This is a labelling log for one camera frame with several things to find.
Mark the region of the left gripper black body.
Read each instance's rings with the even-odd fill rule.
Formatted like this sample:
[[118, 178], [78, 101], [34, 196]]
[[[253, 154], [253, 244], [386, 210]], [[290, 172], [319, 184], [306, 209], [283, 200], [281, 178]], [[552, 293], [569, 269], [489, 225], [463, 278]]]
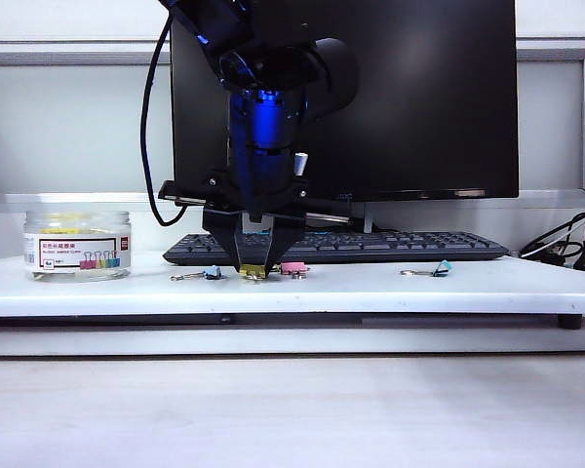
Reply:
[[158, 198], [179, 207], [201, 205], [208, 231], [221, 230], [226, 223], [234, 232], [247, 223], [273, 226], [286, 222], [299, 229], [308, 221], [352, 222], [348, 205], [311, 198], [308, 180], [296, 175], [282, 181], [252, 179], [243, 184], [228, 171], [210, 171], [192, 187], [182, 187], [177, 180], [164, 181]]

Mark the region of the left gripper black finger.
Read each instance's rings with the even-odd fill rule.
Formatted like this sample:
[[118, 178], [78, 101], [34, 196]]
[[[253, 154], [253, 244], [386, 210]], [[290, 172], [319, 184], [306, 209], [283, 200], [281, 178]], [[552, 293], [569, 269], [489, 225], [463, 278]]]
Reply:
[[241, 259], [236, 234], [241, 220], [241, 213], [238, 211], [203, 209], [203, 228], [223, 247], [237, 272], [240, 271]]
[[279, 263], [291, 246], [305, 235], [304, 214], [275, 214], [271, 229], [270, 246], [266, 257], [266, 270]]

